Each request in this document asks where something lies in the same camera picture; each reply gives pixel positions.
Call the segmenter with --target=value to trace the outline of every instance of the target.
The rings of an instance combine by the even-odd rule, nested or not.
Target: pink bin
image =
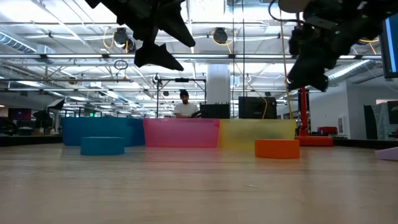
[[[219,119],[145,119],[146,147],[216,148]]]

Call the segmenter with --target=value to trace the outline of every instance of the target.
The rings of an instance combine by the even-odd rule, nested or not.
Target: red pole
[[[299,100],[301,102],[300,119],[301,119],[302,125],[300,126],[298,135],[307,136],[308,135],[308,131],[307,131],[307,128],[308,128],[307,91],[306,91],[305,87],[301,87],[299,89],[299,92],[301,93]]]

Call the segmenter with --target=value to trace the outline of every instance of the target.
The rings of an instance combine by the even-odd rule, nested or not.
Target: white shirt
[[[183,116],[190,116],[191,114],[198,112],[198,111],[199,111],[198,106],[191,104],[191,103],[188,103],[186,105],[181,103],[181,104],[175,106],[175,108],[174,108],[174,114],[178,113]]]

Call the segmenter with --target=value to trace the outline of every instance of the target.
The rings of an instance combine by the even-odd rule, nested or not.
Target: yellow bin
[[[258,139],[293,140],[296,122],[289,119],[222,119],[218,147],[254,149]]]

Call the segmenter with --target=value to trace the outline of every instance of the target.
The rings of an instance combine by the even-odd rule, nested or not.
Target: purple object
[[[219,119],[145,119],[146,147],[216,148]]]
[[[398,161],[398,147],[376,151],[377,159]]]

